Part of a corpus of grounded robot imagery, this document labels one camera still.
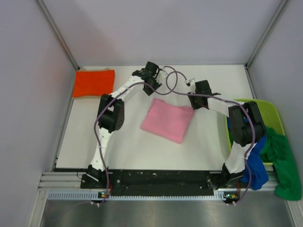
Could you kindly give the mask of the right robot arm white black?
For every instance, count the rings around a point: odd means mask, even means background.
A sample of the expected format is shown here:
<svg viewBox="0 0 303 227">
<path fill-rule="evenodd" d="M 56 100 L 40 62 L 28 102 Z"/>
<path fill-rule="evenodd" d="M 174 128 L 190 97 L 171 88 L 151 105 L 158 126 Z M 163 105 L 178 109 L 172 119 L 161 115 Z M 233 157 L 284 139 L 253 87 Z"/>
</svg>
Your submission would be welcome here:
<svg viewBox="0 0 303 227">
<path fill-rule="evenodd" d="M 213 93 L 207 80 L 186 80 L 193 109 L 206 108 L 229 118 L 233 138 L 229 157 L 222 166 L 219 185 L 234 186 L 245 171 L 251 150 L 265 136 L 266 127 L 255 101 L 239 102 Z"/>
</svg>

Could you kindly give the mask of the pink t shirt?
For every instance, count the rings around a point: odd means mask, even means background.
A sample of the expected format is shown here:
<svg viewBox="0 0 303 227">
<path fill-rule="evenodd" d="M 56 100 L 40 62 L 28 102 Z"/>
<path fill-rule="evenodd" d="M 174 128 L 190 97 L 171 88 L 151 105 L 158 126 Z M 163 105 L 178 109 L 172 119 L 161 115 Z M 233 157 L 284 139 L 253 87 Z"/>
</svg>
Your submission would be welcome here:
<svg viewBox="0 0 303 227">
<path fill-rule="evenodd" d="M 190 106 L 174 106 L 154 98 L 141 129 L 181 144 L 193 115 Z"/>
</svg>

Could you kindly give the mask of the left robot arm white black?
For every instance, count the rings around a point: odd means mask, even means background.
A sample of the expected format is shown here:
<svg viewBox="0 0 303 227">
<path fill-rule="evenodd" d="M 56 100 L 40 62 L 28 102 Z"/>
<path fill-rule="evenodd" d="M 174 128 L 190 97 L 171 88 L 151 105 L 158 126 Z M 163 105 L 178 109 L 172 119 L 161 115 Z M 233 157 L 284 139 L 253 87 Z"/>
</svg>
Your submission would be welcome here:
<svg viewBox="0 0 303 227">
<path fill-rule="evenodd" d="M 111 136 L 124 124 L 125 104 L 141 90 L 150 96 L 162 85 L 164 78 L 161 68 L 149 61 L 144 68 L 134 71 L 119 89 L 101 96 L 94 122 L 97 147 L 87 171 L 88 177 L 96 187 L 103 187 L 107 183 L 108 169 L 104 154 Z"/>
</svg>

